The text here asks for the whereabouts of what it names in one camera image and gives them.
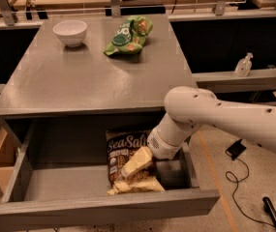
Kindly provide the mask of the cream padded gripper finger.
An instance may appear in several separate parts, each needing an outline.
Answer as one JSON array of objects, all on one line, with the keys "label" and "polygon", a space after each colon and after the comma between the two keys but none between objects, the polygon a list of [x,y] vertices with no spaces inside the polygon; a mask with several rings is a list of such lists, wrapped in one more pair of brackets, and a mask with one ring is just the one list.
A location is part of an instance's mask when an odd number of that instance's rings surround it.
[{"label": "cream padded gripper finger", "polygon": [[152,152],[147,146],[140,147],[122,167],[122,176],[128,178],[135,175],[140,170],[148,167],[152,163],[152,158]]}]

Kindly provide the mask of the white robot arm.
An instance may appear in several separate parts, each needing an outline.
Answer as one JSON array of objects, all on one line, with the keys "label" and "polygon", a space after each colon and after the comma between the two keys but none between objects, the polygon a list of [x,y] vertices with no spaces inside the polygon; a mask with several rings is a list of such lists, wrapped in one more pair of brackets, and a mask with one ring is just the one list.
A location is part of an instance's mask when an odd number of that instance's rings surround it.
[{"label": "white robot arm", "polygon": [[220,101],[204,89],[180,86],[164,99],[166,114],[149,134],[152,156],[171,160],[201,125],[213,126],[276,154],[276,106]]}]

